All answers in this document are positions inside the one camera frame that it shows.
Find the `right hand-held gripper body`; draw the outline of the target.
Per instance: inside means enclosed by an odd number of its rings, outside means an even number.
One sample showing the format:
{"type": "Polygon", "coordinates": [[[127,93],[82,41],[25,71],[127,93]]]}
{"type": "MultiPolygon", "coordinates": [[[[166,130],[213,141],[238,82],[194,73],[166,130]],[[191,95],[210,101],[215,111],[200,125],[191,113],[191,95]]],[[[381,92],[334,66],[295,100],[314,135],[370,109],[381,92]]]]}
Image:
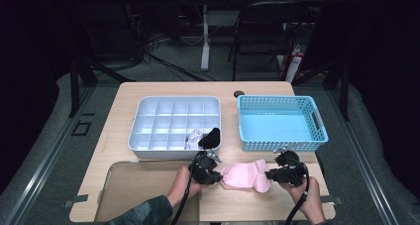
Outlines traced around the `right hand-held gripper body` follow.
{"type": "Polygon", "coordinates": [[[274,160],[278,168],[273,170],[282,171],[284,175],[284,182],[281,183],[289,183],[293,186],[300,186],[303,183],[302,179],[308,173],[308,169],[295,152],[281,152],[274,160]]]}

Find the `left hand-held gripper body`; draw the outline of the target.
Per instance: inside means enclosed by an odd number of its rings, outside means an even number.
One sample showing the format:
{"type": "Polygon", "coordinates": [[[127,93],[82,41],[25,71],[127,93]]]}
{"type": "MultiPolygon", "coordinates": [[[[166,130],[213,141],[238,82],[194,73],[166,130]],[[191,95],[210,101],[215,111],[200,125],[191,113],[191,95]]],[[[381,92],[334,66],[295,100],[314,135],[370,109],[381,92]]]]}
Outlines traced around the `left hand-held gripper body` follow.
{"type": "Polygon", "coordinates": [[[206,184],[205,180],[209,174],[219,173],[215,171],[217,163],[220,163],[221,159],[213,151],[199,151],[194,157],[192,163],[188,167],[192,178],[200,183],[206,184]]]}

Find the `pink sock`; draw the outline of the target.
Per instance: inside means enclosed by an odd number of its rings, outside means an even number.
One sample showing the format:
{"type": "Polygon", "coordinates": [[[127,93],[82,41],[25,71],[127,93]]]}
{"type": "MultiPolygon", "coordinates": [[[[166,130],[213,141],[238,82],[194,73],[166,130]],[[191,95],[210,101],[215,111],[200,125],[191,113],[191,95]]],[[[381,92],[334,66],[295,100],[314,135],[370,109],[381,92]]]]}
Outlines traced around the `pink sock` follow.
{"type": "Polygon", "coordinates": [[[221,184],[227,189],[253,188],[256,192],[266,193],[271,187],[265,175],[267,171],[265,160],[231,164],[221,170],[221,184]]]}

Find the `white sock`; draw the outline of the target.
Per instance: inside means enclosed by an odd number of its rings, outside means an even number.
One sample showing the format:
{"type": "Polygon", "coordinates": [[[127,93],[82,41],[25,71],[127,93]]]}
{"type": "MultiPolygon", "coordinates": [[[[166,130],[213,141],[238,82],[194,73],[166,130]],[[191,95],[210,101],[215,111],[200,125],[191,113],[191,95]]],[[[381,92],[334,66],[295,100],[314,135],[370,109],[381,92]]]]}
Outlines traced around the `white sock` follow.
{"type": "Polygon", "coordinates": [[[187,150],[198,150],[199,149],[199,141],[202,139],[202,132],[199,129],[194,129],[185,144],[185,148],[187,150]]]}

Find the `black sock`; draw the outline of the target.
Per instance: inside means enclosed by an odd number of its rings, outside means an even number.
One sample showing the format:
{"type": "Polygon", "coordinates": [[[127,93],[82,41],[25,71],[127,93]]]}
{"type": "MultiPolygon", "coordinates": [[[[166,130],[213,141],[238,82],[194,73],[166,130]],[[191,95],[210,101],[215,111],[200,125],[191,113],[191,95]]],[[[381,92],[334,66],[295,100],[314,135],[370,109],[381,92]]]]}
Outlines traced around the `black sock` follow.
{"type": "Polygon", "coordinates": [[[213,128],[212,131],[203,137],[198,145],[204,150],[215,149],[220,145],[221,131],[219,128],[213,128]]]}

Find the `blue perforated plastic basket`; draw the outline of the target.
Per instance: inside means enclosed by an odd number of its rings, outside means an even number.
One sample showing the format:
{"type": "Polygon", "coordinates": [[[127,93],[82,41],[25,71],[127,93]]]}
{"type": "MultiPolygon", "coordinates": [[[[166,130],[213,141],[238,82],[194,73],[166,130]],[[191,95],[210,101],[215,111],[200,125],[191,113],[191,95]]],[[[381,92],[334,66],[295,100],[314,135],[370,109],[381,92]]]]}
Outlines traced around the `blue perforated plastic basket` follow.
{"type": "Polygon", "coordinates": [[[240,95],[239,135],[248,152],[315,152],[329,141],[310,96],[240,95]]]}

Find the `white compartment storage box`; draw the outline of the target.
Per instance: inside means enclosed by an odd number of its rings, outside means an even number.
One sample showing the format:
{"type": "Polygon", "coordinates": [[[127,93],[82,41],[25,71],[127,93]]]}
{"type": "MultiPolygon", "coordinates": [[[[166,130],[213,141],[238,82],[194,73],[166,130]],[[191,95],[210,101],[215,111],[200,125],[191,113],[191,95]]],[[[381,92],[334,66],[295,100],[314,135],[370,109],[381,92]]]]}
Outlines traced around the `white compartment storage box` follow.
{"type": "Polygon", "coordinates": [[[214,96],[146,96],[138,104],[128,147],[141,160],[192,160],[202,150],[185,148],[194,129],[202,138],[221,130],[221,105],[214,96]]]}

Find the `clear plastic lid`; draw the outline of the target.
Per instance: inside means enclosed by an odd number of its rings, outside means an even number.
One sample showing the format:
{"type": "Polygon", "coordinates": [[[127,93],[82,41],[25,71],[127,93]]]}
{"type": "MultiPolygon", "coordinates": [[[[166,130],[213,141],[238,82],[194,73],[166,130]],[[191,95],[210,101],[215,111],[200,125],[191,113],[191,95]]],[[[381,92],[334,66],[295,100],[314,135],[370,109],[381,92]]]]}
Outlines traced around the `clear plastic lid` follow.
{"type": "Polygon", "coordinates": [[[188,162],[115,163],[108,171],[95,222],[106,222],[136,205],[167,194],[177,171],[188,162]]]}

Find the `person's left hand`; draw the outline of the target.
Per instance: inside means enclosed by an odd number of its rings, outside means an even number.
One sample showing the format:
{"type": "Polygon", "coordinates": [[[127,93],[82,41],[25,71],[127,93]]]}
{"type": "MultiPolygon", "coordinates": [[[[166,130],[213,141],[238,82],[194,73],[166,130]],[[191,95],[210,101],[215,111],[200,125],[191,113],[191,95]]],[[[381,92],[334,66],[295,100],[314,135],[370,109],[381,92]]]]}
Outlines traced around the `person's left hand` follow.
{"type": "Polygon", "coordinates": [[[184,196],[186,188],[189,188],[188,198],[206,188],[206,185],[200,184],[190,177],[188,167],[182,167],[178,170],[172,186],[166,196],[172,208],[178,206],[184,196]]]}

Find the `black metal stand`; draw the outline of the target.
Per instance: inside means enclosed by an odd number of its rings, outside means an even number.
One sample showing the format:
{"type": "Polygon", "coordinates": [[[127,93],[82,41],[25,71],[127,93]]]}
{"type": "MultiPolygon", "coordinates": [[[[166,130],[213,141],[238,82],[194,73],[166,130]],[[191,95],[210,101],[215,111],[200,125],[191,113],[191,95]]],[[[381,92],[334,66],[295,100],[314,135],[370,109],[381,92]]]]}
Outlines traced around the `black metal stand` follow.
{"type": "Polygon", "coordinates": [[[299,85],[305,81],[315,77],[321,72],[326,71],[327,76],[323,81],[325,90],[333,90],[340,83],[340,98],[339,110],[346,121],[349,121],[348,115],[348,99],[349,99],[349,84],[350,84],[350,65],[345,59],[335,59],[315,69],[309,70],[297,79],[294,79],[292,84],[299,85]]]}
{"type": "Polygon", "coordinates": [[[120,83],[133,82],[133,79],[129,79],[115,72],[98,60],[94,60],[93,58],[84,55],[77,55],[73,60],[69,72],[71,92],[71,111],[69,113],[70,117],[73,117],[80,107],[79,80],[82,80],[87,87],[95,87],[98,83],[98,79],[93,72],[94,69],[105,73],[120,83]]]}

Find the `red and white box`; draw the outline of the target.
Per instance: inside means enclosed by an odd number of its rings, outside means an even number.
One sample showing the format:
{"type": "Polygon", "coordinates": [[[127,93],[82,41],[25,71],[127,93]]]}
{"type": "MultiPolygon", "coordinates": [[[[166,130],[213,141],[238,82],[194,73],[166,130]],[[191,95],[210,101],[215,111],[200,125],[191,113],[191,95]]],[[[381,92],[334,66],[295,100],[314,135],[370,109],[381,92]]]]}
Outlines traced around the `red and white box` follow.
{"type": "Polygon", "coordinates": [[[277,56],[279,66],[279,79],[291,83],[300,67],[304,58],[304,53],[300,50],[300,46],[295,44],[292,53],[289,56],[277,56]]]}

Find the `white desk leg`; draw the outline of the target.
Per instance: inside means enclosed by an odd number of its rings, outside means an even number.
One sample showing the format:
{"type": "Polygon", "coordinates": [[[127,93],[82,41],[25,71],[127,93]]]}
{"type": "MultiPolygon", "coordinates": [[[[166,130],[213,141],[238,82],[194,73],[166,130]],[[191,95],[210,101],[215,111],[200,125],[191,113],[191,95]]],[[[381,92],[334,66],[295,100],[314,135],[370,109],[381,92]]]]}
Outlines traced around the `white desk leg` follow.
{"type": "Polygon", "coordinates": [[[207,71],[209,69],[210,60],[210,43],[209,43],[209,26],[208,26],[208,9],[203,6],[203,48],[201,57],[201,69],[207,71]]]}

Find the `black folding chair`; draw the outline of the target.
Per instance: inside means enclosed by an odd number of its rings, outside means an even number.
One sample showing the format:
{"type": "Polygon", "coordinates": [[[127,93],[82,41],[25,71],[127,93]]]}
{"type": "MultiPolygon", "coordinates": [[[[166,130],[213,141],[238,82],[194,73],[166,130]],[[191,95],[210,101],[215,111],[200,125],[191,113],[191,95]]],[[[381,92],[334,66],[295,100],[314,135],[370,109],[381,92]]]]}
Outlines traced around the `black folding chair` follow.
{"type": "Polygon", "coordinates": [[[297,29],[308,16],[301,3],[263,1],[245,7],[235,23],[228,60],[233,61],[232,79],[238,72],[238,56],[290,56],[297,29]]]}

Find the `grey metal table bracket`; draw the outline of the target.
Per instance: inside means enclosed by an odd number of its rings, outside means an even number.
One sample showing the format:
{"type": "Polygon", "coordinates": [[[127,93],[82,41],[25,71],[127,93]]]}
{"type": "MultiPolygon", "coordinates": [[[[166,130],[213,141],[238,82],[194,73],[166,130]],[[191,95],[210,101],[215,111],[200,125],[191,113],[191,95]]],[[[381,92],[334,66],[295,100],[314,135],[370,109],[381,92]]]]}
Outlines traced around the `grey metal table bracket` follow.
{"type": "Polygon", "coordinates": [[[76,195],[76,196],[73,196],[71,199],[66,200],[63,203],[62,207],[63,208],[69,208],[74,203],[85,202],[87,199],[88,199],[88,195],[87,194],[76,195]]]}
{"type": "Polygon", "coordinates": [[[332,203],[334,205],[341,205],[344,203],[344,200],[341,197],[336,197],[334,195],[323,195],[321,197],[323,203],[332,203]]]}

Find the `aluminium floor rail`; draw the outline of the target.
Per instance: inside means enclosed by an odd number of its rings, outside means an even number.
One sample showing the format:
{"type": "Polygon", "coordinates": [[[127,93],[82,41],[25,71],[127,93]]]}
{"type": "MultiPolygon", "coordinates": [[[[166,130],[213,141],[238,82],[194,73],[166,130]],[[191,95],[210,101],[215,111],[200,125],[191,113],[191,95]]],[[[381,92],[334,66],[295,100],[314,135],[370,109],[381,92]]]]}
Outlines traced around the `aluminium floor rail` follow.
{"type": "Polygon", "coordinates": [[[327,90],[326,95],[333,106],[333,112],[336,114],[341,127],[346,132],[346,136],[350,141],[350,151],[383,225],[400,225],[385,196],[382,186],[372,170],[370,162],[368,161],[351,122],[347,121],[341,113],[338,96],[331,90],[327,90]]]}
{"type": "Polygon", "coordinates": [[[43,130],[0,195],[0,225],[19,225],[26,219],[94,91],[93,87],[82,89],[74,112],[71,110],[70,92],[64,89],[59,92],[43,130]]]}

